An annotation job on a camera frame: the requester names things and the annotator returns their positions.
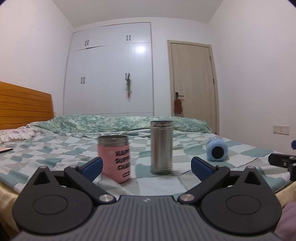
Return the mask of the green hanging ornament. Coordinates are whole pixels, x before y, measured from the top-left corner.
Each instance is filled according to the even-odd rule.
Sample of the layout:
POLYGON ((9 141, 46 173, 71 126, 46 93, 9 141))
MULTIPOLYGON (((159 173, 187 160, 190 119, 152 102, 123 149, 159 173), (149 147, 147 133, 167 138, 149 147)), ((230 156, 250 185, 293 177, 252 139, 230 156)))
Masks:
POLYGON ((130 100, 131 94, 132 94, 132 90, 131 90, 132 81, 130 79, 130 73, 126 73, 125 80, 126 80, 126 96, 127 96, 127 99, 130 100))

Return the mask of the green floral quilt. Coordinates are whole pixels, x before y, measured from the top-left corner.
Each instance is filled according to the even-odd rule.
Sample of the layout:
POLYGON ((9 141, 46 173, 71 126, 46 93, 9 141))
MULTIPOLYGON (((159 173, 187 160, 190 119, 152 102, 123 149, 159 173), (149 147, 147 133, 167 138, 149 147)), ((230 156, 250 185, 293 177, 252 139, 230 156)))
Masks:
POLYGON ((47 121, 36 121, 27 126, 58 135, 88 136, 99 133, 148 131, 152 121, 172 121, 173 129, 181 132, 211 133, 205 120, 177 116, 119 116, 64 115, 47 121))

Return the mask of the white wall switch panel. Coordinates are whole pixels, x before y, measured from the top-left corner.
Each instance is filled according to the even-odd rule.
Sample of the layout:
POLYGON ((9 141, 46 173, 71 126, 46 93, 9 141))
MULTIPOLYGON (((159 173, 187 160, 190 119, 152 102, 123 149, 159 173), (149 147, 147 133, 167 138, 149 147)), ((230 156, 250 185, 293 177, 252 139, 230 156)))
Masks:
POLYGON ((280 135, 289 135, 290 126, 273 126, 273 133, 280 135))

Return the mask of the orange wooden headboard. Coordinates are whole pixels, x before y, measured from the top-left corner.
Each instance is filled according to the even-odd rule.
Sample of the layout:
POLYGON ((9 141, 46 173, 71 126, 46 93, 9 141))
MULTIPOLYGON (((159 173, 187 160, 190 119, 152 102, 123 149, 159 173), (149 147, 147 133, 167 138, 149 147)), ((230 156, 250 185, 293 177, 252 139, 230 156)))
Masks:
POLYGON ((0 98, 1 130, 54 118, 53 101, 49 93, 1 82, 0 98))

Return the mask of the white wardrobe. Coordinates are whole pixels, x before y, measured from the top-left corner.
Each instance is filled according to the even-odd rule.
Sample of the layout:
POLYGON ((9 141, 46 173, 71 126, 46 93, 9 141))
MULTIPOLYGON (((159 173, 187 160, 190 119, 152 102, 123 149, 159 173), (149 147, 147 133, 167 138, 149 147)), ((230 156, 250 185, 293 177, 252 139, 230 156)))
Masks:
POLYGON ((154 115, 150 23, 109 25, 73 34, 63 114, 154 115), (132 81, 130 100, 126 73, 132 81))

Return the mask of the frilled floral pillow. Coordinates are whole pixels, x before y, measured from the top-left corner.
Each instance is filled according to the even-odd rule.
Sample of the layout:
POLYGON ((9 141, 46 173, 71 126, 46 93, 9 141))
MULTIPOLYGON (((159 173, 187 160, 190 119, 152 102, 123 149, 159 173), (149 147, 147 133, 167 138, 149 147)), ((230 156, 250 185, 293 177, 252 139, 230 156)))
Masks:
POLYGON ((22 126, 20 128, 13 128, 7 130, 1 130, 0 143, 8 143, 14 141, 28 140, 35 135, 44 133, 41 129, 35 127, 22 126))

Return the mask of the tall stainless steel cup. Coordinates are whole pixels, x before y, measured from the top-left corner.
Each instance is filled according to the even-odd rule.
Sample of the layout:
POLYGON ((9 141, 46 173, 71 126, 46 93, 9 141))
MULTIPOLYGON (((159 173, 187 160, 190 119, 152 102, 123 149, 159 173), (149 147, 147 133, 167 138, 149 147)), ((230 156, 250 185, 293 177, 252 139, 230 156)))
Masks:
POLYGON ((173 121, 151 122, 151 172, 166 175, 172 171, 173 121))

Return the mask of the light blue steel cup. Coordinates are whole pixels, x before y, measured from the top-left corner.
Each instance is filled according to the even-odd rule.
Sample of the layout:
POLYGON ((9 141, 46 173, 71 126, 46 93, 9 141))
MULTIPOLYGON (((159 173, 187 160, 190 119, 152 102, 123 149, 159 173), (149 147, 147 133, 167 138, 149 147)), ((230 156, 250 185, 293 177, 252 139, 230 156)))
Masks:
POLYGON ((212 162, 222 162, 228 157, 228 147, 226 142, 220 137, 208 139, 206 145, 207 160, 212 162))

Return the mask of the flat book on bed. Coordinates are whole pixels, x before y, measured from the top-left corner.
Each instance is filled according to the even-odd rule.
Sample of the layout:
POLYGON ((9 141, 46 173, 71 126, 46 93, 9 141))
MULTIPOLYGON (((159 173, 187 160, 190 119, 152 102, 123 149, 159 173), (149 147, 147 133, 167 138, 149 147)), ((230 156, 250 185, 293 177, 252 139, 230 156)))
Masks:
POLYGON ((13 148, 0 147, 0 153, 9 152, 9 151, 12 151, 12 150, 13 150, 13 148))

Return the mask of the pink steel cup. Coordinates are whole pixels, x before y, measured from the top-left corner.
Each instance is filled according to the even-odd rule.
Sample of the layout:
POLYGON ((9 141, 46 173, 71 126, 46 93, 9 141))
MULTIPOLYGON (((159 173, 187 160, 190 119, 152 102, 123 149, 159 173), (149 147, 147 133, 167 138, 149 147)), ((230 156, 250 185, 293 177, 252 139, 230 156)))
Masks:
POLYGON ((98 137, 98 156, 103 160, 102 173, 117 183, 130 178, 130 145, 127 136, 98 137))

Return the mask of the light wooden door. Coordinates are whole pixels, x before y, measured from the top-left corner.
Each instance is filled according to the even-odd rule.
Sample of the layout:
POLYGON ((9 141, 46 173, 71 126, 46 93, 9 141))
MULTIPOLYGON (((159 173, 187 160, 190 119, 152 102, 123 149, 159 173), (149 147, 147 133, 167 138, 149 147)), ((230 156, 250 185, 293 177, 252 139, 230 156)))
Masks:
POLYGON ((212 46, 194 42, 167 40, 171 115, 174 116, 175 93, 182 101, 178 115, 207 121, 212 132, 219 134, 219 96, 212 46))

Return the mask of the checkered green bed sheet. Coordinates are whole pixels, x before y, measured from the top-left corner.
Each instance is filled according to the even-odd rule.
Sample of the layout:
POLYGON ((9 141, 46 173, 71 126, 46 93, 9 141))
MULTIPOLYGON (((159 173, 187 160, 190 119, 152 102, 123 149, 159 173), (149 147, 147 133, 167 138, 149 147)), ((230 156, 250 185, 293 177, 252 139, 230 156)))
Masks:
MULTIPOLYGON (((149 133, 129 133, 130 179, 118 184, 100 176, 95 184, 114 196, 177 196, 199 183, 191 172, 191 159, 206 160, 206 144, 210 133, 174 131, 173 171, 168 176, 151 173, 151 138, 149 133)), ((224 165, 235 171, 254 166, 273 191, 290 183, 289 172, 268 162, 270 150, 256 148, 226 139, 228 159, 224 165)), ((69 165, 81 166, 97 156, 97 140, 49 134, 6 144, 10 152, 1 154, 1 182, 15 192, 21 192, 30 177, 40 166, 60 171, 69 165)))

